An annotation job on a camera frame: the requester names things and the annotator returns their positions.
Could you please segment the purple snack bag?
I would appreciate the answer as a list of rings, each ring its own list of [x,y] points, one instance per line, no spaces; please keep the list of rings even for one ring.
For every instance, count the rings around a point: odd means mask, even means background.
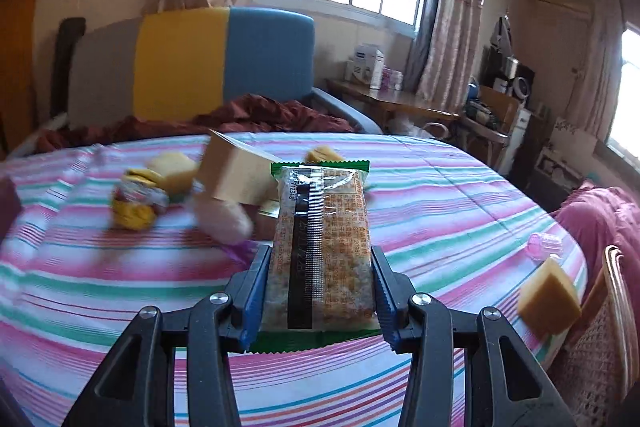
[[[259,247],[259,243],[245,241],[236,245],[222,245],[221,250],[245,270],[250,267]]]

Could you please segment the yellow candy toy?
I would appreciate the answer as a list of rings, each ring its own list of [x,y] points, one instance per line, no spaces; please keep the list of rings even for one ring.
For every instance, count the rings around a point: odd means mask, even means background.
[[[160,186],[163,178],[149,169],[127,169],[115,185],[111,198],[112,218],[119,228],[143,231],[166,212],[169,196]]]

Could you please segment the clear plastic bundle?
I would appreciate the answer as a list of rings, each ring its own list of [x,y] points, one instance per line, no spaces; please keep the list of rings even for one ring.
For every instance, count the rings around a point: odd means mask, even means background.
[[[254,223],[238,202],[198,194],[189,206],[198,229],[217,243],[239,245],[253,234]]]

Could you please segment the cracker packet green edges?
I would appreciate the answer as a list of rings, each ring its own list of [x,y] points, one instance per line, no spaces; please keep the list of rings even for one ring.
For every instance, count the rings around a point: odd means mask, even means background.
[[[366,160],[275,162],[279,193],[262,323],[250,350],[283,353],[374,336]]]

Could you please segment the wicker chair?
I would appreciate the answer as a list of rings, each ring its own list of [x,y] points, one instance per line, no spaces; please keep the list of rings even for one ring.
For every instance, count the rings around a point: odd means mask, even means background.
[[[620,248],[605,248],[582,315],[549,369],[577,426],[604,426],[639,378],[638,334],[623,259]]]

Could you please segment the yellow sponge at bed edge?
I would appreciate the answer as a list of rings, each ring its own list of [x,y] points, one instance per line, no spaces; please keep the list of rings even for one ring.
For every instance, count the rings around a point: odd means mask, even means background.
[[[560,335],[582,314],[576,288],[561,265],[544,260],[518,295],[518,315],[537,336]]]

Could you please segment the striped bed sheet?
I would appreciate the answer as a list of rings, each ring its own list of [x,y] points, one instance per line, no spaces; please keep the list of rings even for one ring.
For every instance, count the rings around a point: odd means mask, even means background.
[[[372,134],[242,135],[286,161],[327,145],[365,159],[371,239],[394,270],[454,309],[493,306],[542,365],[561,337],[539,339],[518,317],[518,292],[536,265],[534,233],[559,236],[562,265],[587,282],[577,243],[494,170],[434,140]],[[95,145],[6,161],[23,206],[1,245],[1,376],[37,426],[57,426],[105,353],[142,307],[190,307],[238,269],[176,204],[142,233],[112,225],[122,173],[165,152],[199,158],[204,135]],[[231,361],[247,426],[393,426],[410,361],[381,337]]]

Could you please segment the pink quilt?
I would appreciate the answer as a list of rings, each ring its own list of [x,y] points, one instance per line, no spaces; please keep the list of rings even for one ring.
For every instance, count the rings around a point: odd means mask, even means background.
[[[623,253],[623,276],[634,313],[639,314],[639,206],[622,188],[585,182],[551,216],[570,233],[586,259],[589,294],[606,246]]]

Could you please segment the large yellow sponge block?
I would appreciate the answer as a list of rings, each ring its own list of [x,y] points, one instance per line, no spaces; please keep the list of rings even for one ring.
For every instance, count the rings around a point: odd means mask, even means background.
[[[157,174],[158,186],[170,197],[188,194],[198,172],[198,163],[181,152],[158,154],[145,167]]]

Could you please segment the green medicine box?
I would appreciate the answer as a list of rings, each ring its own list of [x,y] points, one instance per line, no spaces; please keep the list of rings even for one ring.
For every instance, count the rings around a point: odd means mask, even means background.
[[[268,199],[260,205],[258,215],[268,219],[277,219],[280,213],[280,202],[277,199]]]

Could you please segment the white cardboard box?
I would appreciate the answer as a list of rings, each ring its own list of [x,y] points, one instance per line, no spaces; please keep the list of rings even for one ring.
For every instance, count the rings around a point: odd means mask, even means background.
[[[214,131],[205,147],[195,180],[214,199],[258,206],[276,198],[271,165],[281,159]]]

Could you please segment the cluttered side shelf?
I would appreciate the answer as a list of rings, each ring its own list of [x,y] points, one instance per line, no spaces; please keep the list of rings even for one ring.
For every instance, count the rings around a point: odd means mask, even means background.
[[[515,56],[511,20],[503,14],[484,46],[480,77],[470,81],[457,140],[462,150],[505,178],[532,119],[527,105],[534,81],[533,69]]]

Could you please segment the yellow sponge behind boxes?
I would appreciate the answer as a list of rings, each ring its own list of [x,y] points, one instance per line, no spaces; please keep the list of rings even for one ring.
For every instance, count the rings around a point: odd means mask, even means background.
[[[309,152],[306,153],[304,161],[310,162],[311,164],[319,164],[319,162],[323,161],[344,161],[345,158],[341,156],[339,153],[336,153],[335,150],[332,150],[331,147],[326,145],[319,145]]]

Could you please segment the dark red blanket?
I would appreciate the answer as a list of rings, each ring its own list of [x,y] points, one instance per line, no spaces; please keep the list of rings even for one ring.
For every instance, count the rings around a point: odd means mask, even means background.
[[[64,148],[227,132],[353,132],[347,119],[331,116],[299,101],[277,102],[257,94],[246,94],[213,112],[186,121],[149,120],[128,116],[108,126],[81,126],[74,129],[40,132],[37,154]]]

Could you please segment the wooden desk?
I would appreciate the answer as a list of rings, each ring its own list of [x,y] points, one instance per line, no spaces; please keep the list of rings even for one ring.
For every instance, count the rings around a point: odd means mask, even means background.
[[[363,84],[345,80],[327,79],[326,89],[335,98],[353,98],[358,102],[371,106],[385,127],[390,114],[401,113],[407,116],[424,118],[427,121],[438,121],[451,124],[459,119],[459,114],[436,109],[430,103],[406,91],[388,91],[369,89]]]

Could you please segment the grey yellow blue headboard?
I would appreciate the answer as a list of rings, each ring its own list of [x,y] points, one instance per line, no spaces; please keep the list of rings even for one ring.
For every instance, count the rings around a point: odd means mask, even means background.
[[[314,87],[314,40],[311,17],[246,6],[121,20],[75,44],[68,121],[187,120],[254,94],[319,106],[359,132],[380,133],[371,118]]]

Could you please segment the pink floral curtain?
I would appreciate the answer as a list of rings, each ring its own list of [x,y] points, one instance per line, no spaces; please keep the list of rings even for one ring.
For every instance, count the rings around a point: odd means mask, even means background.
[[[468,93],[483,0],[424,0],[405,87],[434,109],[454,113]]]

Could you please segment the white product box on desk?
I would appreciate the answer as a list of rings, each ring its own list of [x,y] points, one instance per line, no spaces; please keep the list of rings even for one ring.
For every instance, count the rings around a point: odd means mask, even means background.
[[[384,53],[376,44],[363,43],[356,46],[345,68],[345,79],[380,89],[384,69]]]

